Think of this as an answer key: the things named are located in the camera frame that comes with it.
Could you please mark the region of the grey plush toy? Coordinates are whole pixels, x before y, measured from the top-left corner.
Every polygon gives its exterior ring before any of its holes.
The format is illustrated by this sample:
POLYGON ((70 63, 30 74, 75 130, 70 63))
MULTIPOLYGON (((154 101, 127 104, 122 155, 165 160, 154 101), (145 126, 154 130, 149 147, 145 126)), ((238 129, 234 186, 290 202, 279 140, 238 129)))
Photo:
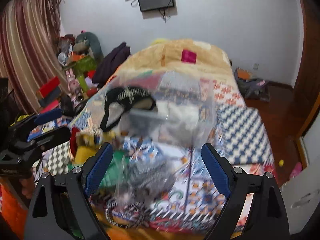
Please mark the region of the grey plush toy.
POLYGON ((94 33, 88 31, 81 33, 76 37, 73 52, 88 54, 97 62, 100 62, 104 57, 98 37, 94 33))

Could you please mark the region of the green knitted cloth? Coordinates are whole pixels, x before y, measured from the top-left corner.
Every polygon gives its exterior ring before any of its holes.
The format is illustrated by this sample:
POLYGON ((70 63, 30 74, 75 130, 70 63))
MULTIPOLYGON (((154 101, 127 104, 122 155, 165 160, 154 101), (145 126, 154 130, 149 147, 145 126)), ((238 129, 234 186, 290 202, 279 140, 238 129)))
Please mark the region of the green knitted cloth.
POLYGON ((130 157, 124 151, 115 151, 99 188, 106 189, 116 186, 122 180, 123 171, 126 169, 129 160, 130 157))

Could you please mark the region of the brown wooden door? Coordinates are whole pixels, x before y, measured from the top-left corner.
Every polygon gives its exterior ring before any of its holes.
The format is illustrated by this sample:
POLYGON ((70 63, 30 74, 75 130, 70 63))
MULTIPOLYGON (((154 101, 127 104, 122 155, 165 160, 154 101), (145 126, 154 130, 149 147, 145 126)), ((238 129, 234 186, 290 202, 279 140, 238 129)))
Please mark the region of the brown wooden door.
POLYGON ((300 0, 303 15, 303 50, 293 88, 297 123, 294 134, 306 128, 319 95, 319 12, 310 0, 300 0))

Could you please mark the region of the pink rabbit figurine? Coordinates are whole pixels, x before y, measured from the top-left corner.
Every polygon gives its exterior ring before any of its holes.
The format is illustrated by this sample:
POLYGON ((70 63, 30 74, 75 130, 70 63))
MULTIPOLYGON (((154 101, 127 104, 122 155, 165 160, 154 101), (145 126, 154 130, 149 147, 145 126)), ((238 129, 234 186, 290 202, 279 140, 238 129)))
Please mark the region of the pink rabbit figurine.
POLYGON ((72 68, 69 70, 66 70, 66 76, 67 76, 67 86, 69 92, 78 97, 78 94, 81 92, 79 81, 76 79, 75 75, 73 74, 72 68))

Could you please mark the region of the striped brown curtain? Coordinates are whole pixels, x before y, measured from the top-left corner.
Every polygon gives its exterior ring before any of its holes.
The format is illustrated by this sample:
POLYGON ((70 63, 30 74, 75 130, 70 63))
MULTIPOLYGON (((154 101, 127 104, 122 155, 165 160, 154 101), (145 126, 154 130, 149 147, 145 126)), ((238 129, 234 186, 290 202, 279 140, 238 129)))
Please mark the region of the striped brown curtain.
POLYGON ((1 77, 25 113, 39 109, 36 92, 52 78, 67 90, 57 59, 60 23, 59 0, 10 0, 1 12, 1 77))

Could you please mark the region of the clear plastic bag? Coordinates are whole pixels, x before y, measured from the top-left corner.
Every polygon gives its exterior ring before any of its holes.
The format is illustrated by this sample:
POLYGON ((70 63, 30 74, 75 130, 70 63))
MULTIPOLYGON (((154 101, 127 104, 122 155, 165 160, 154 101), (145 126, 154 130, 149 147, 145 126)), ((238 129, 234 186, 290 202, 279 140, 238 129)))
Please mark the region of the clear plastic bag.
POLYGON ((148 206, 161 193, 169 192, 175 182, 175 169, 167 157, 122 162, 116 185, 116 201, 120 206, 148 206))

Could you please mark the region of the white wall socket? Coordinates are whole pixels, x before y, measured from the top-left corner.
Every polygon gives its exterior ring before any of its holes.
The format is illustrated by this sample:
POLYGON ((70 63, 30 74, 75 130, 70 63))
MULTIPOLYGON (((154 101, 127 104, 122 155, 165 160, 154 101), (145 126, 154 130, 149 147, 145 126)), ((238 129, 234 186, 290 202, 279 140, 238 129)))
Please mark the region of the white wall socket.
POLYGON ((257 63, 253 64, 253 69, 254 70, 258 70, 258 68, 259 68, 259 64, 257 64, 257 63))

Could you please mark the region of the beige fleece blanket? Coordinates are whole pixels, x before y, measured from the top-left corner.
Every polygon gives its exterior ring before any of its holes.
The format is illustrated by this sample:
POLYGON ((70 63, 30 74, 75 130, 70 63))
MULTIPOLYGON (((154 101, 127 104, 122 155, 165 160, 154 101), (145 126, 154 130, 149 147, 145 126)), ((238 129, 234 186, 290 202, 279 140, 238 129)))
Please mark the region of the beige fleece blanket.
POLYGON ((130 55, 109 79, 166 71, 236 86, 227 53, 215 45, 191 39, 165 40, 130 55))

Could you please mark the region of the patterned patchwork bed cover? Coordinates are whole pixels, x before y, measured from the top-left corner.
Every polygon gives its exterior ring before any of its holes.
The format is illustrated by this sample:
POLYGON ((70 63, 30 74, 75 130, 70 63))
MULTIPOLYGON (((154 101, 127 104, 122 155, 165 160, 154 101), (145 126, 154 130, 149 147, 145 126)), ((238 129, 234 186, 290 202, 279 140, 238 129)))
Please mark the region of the patterned patchwork bed cover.
POLYGON ((44 172, 25 239, 229 239, 248 165, 273 162, 256 109, 220 104, 210 80, 119 74, 70 123, 98 137, 68 173, 44 172))

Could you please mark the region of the green cardboard box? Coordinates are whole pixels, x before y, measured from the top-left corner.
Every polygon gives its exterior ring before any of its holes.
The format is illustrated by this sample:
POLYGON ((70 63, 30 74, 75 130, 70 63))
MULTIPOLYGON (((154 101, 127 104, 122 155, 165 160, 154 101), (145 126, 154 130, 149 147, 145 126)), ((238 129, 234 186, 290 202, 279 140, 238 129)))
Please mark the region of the green cardboard box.
POLYGON ((73 74, 78 77, 96 68, 97 62, 91 56, 73 54, 67 59, 67 65, 63 67, 63 70, 66 72, 72 69, 73 74))

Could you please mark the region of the red cylinder can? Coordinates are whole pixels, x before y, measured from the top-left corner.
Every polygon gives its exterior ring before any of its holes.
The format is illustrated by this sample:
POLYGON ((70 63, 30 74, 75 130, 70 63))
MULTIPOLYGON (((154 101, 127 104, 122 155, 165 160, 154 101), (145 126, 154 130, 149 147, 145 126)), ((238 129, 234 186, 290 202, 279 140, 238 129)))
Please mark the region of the red cylinder can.
POLYGON ((98 92, 97 88, 91 88, 91 89, 86 91, 86 95, 87 95, 88 98, 91 98, 92 96, 97 94, 97 92, 98 92))

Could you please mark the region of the dark purple garment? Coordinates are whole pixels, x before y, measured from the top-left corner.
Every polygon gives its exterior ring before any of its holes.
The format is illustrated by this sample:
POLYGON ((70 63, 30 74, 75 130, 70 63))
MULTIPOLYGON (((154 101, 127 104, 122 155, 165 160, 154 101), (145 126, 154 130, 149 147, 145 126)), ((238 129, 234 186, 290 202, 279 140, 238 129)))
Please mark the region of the dark purple garment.
POLYGON ((103 87, 118 67, 123 64, 130 55, 131 50, 126 42, 114 48, 104 57, 103 61, 96 68, 95 74, 92 77, 92 83, 97 84, 98 87, 103 87))

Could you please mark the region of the red box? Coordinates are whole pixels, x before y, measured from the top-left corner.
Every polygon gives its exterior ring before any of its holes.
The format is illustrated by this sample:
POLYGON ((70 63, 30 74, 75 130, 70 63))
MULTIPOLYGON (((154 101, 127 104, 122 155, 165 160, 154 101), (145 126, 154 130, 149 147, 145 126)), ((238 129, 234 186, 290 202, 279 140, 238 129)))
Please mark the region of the red box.
POLYGON ((48 96, 54 89, 60 85, 60 80, 57 76, 50 79, 47 83, 42 85, 39 90, 36 92, 38 99, 44 99, 48 96))

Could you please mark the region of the green bottle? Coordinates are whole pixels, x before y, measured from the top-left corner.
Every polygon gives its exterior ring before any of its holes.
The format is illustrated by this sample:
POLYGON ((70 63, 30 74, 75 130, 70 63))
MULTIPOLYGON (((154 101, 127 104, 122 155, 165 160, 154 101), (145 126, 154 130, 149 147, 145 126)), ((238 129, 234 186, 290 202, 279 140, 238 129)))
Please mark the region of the green bottle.
POLYGON ((79 81, 79 85, 80 85, 81 89, 83 90, 83 92, 84 93, 87 92, 88 85, 86 83, 84 75, 83 74, 82 75, 78 75, 76 78, 79 81))

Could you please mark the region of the grey backpack on floor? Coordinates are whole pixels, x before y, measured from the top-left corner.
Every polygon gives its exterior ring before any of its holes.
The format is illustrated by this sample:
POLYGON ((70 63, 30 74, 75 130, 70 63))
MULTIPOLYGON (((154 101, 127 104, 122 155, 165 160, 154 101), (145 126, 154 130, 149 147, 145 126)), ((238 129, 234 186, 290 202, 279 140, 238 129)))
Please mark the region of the grey backpack on floor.
POLYGON ((267 80, 257 78, 251 72, 241 68, 236 68, 234 77, 238 89, 245 99, 270 101, 269 82, 267 80))

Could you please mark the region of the clear plastic storage box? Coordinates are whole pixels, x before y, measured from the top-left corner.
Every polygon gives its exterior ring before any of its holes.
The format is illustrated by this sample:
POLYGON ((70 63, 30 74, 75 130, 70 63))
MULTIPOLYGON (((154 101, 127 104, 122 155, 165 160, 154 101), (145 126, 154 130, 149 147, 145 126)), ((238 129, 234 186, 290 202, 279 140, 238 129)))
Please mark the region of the clear plastic storage box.
POLYGON ((123 100, 105 104, 108 128, 122 135, 201 147, 217 123, 213 85, 202 77, 179 72, 118 76, 107 92, 125 93, 123 100))

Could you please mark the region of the white heart wardrobe door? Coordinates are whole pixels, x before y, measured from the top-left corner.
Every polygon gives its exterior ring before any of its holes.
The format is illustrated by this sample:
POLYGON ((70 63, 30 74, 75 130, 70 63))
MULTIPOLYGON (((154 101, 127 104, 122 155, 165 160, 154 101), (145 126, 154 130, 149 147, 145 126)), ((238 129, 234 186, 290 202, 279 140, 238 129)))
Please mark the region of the white heart wardrobe door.
POLYGON ((299 142, 307 166, 280 188, 292 235, 306 228, 319 207, 319 116, 299 142))

